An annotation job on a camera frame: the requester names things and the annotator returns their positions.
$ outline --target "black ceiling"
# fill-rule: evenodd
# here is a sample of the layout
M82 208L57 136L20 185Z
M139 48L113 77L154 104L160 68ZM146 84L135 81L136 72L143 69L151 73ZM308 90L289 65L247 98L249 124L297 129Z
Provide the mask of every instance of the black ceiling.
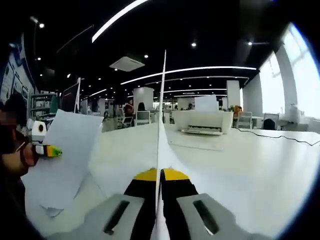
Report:
M288 24L288 18L270 0L149 0L116 21L92 43L94 33L131 2L133 0L80 0L76 5L43 7L35 13L45 24L44 29L36 29L32 51L35 58L41 57L41 61L34 61L33 70L39 88L62 91L81 77L84 78L82 97L107 88L104 94L108 97L124 100L133 88L161 80L156 76L120 85L161 72L165 49L167 71L205 66L259 68L279 46L280 36ZM34 28L30 27L29 31L32 36ZM267 44L248 46L248 41ZM192 42L196 42L195 48L191 47ZM114 71L109 67L127 54L134 55L145 66L131 72ZM192 89L226 88L228 78L206 76L252 79L257 73L240 69L171 73L166 79L204 78L168 81L165 90L169 87L170 90L189 89L190 85ZM239 81L243 87L247 80ZM148 86L155 88L155 95L158 94L159 84Z

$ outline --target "cable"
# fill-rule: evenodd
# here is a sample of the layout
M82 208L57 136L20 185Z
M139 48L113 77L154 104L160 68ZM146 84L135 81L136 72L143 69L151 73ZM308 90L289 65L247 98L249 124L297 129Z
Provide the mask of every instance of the cable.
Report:
M235 129L238 129L240 132L244 132L244 133L246 133L246 132L247 132L247 133L252 133L252 134L254 134L254 135L258 136L258 137L266 137L266 138L270 138L270 139L285 138L285 139L288 139L288 140L294 140L294 141L296 141L296 142L298 142L298 143L301 143L301 144L302 144L302 143L308 144L308 145L311 146L311 147L313 147L314 145L320 143L320 140L319 140L319 141L316 141L316 142L313 143L313 144L311 144L311 143L309 143L309 142L307 142L307 141L299 141L299 140L297 140L297 139L295 139L295 138L289 138L289 137L286 137L286 136L283 136L283 135L280 135L280 136L265 136L265 135L257 134L257 133L255 133L255 132L253 132L253 131L241 130L241 129L237 128L237 127L235 127Z

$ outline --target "office desk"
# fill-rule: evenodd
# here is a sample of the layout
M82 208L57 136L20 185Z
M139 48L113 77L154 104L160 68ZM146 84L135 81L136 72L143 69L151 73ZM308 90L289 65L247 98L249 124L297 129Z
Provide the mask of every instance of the office desk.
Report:
M319 167L319 145L310 147L285 138L259 137L234 128L222 136L188 135L176 131L172 124L165 124L165 131L181 163L195 176L201 176L202 184L197 184L199 179L193 174L189 176L198 192L208 193L233 212L237 224L245 230L270 237L276 237L294 218L313 186ZM309 143L320 140L320 135L313 132L251 131L274 137L285 135ZM157 136L156 124L103 133L89 163L93 178L101 175L106 166L117 163L127 163L127 181L138 169L148 169L157 154L153 135ZM201 145L222 150L201 149ZM142 157L143 151L147 151L147 157ZM119 184L122 191L126 183ZM106 186L97 187L88 176L74 204L57 217L50 219L35 206L32 209L30 202L26 204L27 215L46 235L70 231L83 222L90 209L112 194L112 190L103 194L101 189L104 193L108 191Z

